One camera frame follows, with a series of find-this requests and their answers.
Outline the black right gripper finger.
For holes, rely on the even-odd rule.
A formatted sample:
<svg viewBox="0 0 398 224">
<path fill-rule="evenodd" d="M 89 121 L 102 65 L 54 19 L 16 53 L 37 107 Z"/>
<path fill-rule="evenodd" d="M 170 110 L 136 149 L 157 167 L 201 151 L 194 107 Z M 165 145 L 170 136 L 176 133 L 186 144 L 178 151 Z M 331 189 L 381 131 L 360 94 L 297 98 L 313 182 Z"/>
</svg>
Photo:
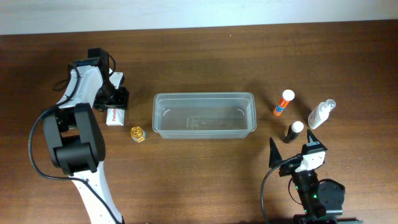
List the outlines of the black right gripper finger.
<svg viewBox="0 0 398 224">
<path fill-rule="evenodd" d="M 269 167 L 273 169 L 282 163 L 282 157 L 273 138 L 269 139 L 269 145 L 270 145 Z"/>
<path fill-rule="evenodd" d="M 310 129 L 307 130 L 307 149 L 310 152 L 327 151 L 327 148 L 315 137 Z"/>
</svg>

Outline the white Panadol medicine box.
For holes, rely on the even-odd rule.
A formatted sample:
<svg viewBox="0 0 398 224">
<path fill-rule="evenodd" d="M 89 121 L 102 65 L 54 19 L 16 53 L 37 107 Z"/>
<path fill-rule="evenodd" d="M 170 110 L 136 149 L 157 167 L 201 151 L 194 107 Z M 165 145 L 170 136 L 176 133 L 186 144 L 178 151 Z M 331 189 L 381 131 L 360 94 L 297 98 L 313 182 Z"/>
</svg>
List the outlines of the white Panadol medicine box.
<svg viewBox="0 0 398 224">
<path fill-rule="evenodd" d="M 123 126 L 125 110 L 109 108 L 107 110 L 106 124 L 108 126 Z"/>
</svg>

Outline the white spray bottle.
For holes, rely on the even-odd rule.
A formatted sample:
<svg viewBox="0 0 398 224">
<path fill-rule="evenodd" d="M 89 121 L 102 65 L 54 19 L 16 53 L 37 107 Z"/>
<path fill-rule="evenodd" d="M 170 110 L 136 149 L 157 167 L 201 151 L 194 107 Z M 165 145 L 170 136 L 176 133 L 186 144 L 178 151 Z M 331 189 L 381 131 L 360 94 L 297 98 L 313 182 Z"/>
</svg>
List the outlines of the white spray bottle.
<svg viewBox="0 0 398 224">
<path fill-rule="evenodd" d="M 308 126 L 310 129 L 318 128 L 336 107 L 336 102 L 332 99 L 321 102 L 308 116 Z"/>
</svg>

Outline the small gold-lidded jar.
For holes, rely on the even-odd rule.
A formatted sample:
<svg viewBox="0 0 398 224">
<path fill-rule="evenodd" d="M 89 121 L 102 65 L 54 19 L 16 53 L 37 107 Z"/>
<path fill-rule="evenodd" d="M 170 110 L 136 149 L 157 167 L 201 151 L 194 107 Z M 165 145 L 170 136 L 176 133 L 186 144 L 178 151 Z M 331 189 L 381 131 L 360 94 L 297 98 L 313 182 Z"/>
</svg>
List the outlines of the small gold-lidded jar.
<svg viewBox="0 0 398 224">
<path fill-rule="evenodd" d="M 146 139 L 145 131 L 139 126 L 131 128 L 130 136 L 135 142 L 142 142 Z"/>
</svg>

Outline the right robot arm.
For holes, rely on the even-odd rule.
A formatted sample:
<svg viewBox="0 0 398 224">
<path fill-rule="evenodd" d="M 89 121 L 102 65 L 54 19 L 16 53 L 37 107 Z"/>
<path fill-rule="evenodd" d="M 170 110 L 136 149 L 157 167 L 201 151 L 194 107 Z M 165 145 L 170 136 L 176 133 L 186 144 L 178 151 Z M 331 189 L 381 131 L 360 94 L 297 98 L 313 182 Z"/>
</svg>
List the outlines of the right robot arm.
<svg viewBox="0 0 398 224">
<path fill-rule="evenodd" d="M 291 176 L 303 207 L 303 215 L 294 215 L 294 223 L 337 223 L 343 214 L 345 187 L 332 179 L 318 179 L 315 170 L 324 164 L 327 148 L 311 130 L 307 130 L 308 143 L 301 153 L 283 160 L 273 139 L 270 143 L 269 176 L 279 169 L 279 175 Z"/>
</svg>

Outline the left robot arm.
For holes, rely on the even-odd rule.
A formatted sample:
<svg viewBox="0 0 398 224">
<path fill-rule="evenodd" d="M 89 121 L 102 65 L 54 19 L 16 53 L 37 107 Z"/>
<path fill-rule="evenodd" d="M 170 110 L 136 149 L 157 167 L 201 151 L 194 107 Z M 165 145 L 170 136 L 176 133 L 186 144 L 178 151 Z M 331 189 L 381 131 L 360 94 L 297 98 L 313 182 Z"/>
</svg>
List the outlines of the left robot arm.
<svg viewBox="0 0 398 224">
<path fill-rule="evenodd" d="M 128 106 L 123 73 L 102 48 L 68 66 L 68 85 L 61 100 L 39 118 L 52 164 L 73 182 L 92 223 L 124 223 L 110 194 L 105 173 L 106 146 L 94 110 Z"/>
</svg>

